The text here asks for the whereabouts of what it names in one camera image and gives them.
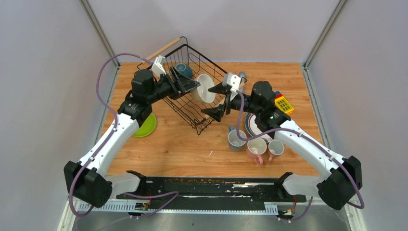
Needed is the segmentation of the small mauve cup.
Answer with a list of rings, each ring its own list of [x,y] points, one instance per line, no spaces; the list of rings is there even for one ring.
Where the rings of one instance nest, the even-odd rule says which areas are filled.
[[[285,150],[284,144],[277,140],[272,140],[268,143],[267,154],[268,161],[271,162],[274,157],[279,157]]]

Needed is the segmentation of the beige ceramic bowl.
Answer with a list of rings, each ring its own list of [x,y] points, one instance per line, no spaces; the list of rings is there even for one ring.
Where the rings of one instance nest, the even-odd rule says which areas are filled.
[[[212,103],[216,97],[215,93],[208,91],[210,87],[215,86],[212,78],[207,74],[200,74],[194,80],[199,82],[200,85],[191,90],[193,99],[201,103]]]

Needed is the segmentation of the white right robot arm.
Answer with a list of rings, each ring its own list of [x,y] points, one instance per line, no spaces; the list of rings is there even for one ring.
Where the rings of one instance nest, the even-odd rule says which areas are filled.
[[[221,83],[204,90],[225,96],[223,103],[202,112],[216,121],[231,110],[239,112],[237,125],[241,124],[243,112],[255,115],[255,123],[261,134],[246,138],[250,142],[263,135],[282,142],[305,159],[318,173],[318,177],[285,173],[275,187],[275,195],[287,201],[293,195],[319,197],[329,207],[340,210],[345,204],[364,209],[360,193],[363,186],[362,164],[354,156],[345,158],[316,141],[304,132],[289,115],[275,105],[276,93],[267,81],[258,81],[250,95],[246,95],[230,84]]]

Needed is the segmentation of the light blue mug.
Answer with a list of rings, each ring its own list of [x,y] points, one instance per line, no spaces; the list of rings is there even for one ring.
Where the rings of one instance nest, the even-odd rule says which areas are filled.
[[[229,126],[227,139],[229,148],[232,152],[240,151],[246,144],[246,141],[243,141],[238,137],[237,130],[232,125]]]

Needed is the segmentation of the white plate dark striped rim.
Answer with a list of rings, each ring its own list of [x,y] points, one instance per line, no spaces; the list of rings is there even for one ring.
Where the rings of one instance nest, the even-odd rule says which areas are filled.
[[[262,131],[258,128],[257,124],[255,123],[256,116],[252,113],[247,113],[244,120],[244,125],[248,134],[253,137],[262,133]],[[260,136],[266,143],[271,142],[274,140],[269,135]]]

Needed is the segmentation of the pink cup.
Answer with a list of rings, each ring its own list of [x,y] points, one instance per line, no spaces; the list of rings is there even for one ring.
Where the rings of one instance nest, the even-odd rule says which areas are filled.
[[[267,143],[262,138],[255,138],[247,142],[247,157],[253,160],[257,165],[263,165],[262,155],[267,150]]]

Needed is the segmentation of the lime green plate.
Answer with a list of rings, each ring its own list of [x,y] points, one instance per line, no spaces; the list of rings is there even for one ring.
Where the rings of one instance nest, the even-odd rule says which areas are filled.
[[[140,128],[132,134],[133,137],[142,138],[150,135],[157,127],[157,119],[156,116],[151,113],[144,123],[140,126]]]

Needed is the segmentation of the dark blue ceramic bowl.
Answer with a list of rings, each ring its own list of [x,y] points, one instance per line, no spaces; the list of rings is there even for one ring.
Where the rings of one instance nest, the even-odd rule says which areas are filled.
[[[178,63],[178,64],[175,65],[175,69],[182,76],[192,79],[193,73],[192,73],[192,69],[190,68],[189,65],[187,65],[185,63]]]

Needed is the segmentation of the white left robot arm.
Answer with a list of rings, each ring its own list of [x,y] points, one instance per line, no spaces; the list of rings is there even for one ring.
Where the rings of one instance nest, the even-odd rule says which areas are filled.
[[[147,185],[141,182],[141,174],[128,171],[108,176],[107,170],[125,142],[152,113],[153,103],[166,97],[178,99],[199,86],[200,82],[184,77],[173,67],[169,74],[160,71],[159,79],[151,69],[136,71],[131,90],[114,113],[110,127],[86,155],[76,163],[69,161],[64,167],[71,209],[75,209],[74,198],[97,208],[111,197],[124,193],[136,199],[143,198]]]

